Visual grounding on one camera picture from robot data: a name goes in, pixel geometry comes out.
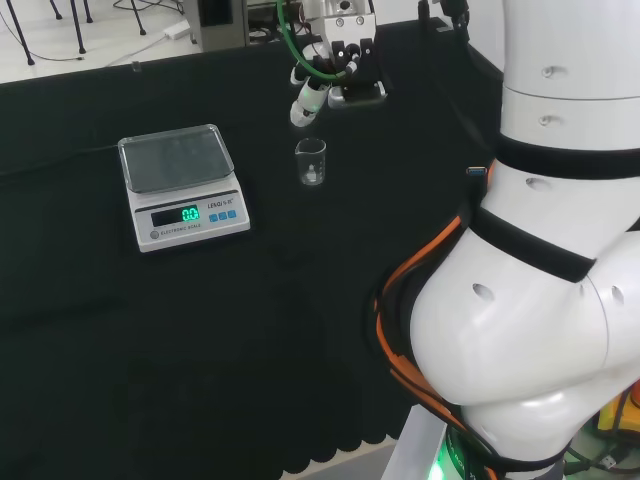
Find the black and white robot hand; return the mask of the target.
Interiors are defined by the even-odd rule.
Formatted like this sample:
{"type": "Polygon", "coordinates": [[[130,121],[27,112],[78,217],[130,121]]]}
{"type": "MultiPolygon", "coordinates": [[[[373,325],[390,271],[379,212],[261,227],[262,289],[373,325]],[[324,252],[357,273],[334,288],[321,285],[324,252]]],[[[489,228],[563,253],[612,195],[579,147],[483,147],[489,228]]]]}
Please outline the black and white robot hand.
{"type": "Polygon", "coordinates": [[[300,88],[289,113],[293,126],[310,126],[325,106],[340,110],[386,99],[373,13],[316,17],[306,25],[312,41],[294,55],[290,75],[290,83],[300,88]]]}

